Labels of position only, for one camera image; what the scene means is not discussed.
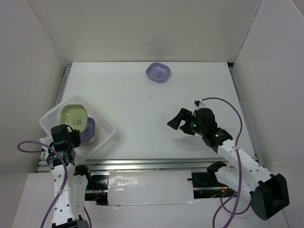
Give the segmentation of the purple plate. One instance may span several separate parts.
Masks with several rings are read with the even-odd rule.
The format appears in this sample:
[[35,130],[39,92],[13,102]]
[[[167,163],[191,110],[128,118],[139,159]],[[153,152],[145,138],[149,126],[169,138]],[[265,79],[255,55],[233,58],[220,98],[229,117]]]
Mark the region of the purple plate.
[[147,77],[155,82],[164,83],[168,80],[171,69],[162,63],[154,62],[146,69]]
[[83,132],[80,133],[81,145],[93,143],[97,138],[96,123],[92,117],[88,117],[87,125]]

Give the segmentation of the green plate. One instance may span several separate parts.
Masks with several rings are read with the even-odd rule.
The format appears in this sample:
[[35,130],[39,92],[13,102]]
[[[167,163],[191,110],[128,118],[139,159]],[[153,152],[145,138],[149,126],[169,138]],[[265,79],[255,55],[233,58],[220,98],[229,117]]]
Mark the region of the green plate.
[[87,126],[87,110],[79,104],[68,104],[61,111],[60,124],[72,127],[83,132]]

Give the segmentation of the white plastic bin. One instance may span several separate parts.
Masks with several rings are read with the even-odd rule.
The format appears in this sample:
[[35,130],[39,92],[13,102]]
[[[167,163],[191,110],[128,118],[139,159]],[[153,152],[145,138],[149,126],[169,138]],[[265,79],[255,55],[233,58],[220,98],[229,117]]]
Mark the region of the white plastic bin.
[[90,159],[93,155],[102,150],[115,134],[116,126],[92,102],[81,95],[74,95],[54,106],[40,118],[39,124],[48,136],[51,135],[50,129],[60,124],[62,110],[67,105],[83,106],[86,109],[88,116],[95,122],[95,134],[97,135],[97,139],[89,145],[81,145],[76,148],[76,161],[81,163]]

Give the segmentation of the purple plate back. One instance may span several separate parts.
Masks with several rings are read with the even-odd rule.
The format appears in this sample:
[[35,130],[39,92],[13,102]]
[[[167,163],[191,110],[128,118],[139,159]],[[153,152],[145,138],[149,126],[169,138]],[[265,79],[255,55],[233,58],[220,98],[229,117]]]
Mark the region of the purple plate back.
[[146,69],[147,77],[155,82],[164,83],[168,80],[171,69],[162,63],[154,62]]

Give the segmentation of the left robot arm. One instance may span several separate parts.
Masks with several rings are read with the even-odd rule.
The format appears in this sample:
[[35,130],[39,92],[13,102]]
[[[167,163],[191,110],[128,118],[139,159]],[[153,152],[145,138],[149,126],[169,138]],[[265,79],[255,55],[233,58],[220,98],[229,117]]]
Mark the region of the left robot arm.
[[80,133],[66,124],[53,127],[53,142],[48,148],[47,164],[53,175],[54,200],[51,204],[53,228],[89,228],[85,218],[85,190],[94,183],[84,166],[75,166],[75,148]]

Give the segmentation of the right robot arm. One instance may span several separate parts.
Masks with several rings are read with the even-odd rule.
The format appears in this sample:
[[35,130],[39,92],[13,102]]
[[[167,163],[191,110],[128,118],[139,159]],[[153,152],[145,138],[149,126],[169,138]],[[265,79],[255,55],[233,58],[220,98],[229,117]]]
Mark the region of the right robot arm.
[[250,202],[254,213],[268,220],[289,205],[287,181],[281,174],[274,175],[244,152],[232,136],[218,127],[214,113],[209,108],[194,112],[182,108],[167,125],[185,134],[198,134],[215,153],[225,158],[234,168],[218,162],[210,168],[207,181],[212,186],[220,183],[234,191],[241,188],[240,195]]

